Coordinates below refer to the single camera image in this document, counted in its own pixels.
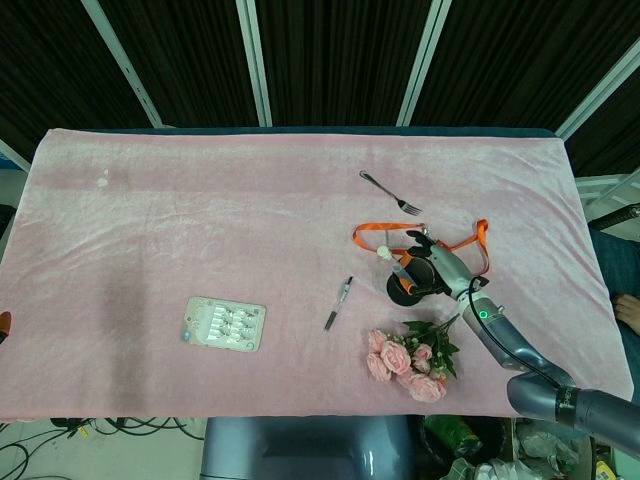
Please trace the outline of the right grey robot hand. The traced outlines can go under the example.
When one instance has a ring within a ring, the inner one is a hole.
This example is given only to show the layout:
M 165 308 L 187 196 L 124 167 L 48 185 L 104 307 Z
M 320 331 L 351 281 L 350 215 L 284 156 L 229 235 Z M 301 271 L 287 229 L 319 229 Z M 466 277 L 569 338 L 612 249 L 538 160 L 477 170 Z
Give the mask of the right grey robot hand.
M 416 242 L 407 253 L 426 262 L 431 271 L 430 281 L 414 281 L 411 295 L 445 294 L 457 300 L 468 290 L 472 274 L 461 259 L 421 231 L 409 230 L 407 235 Z

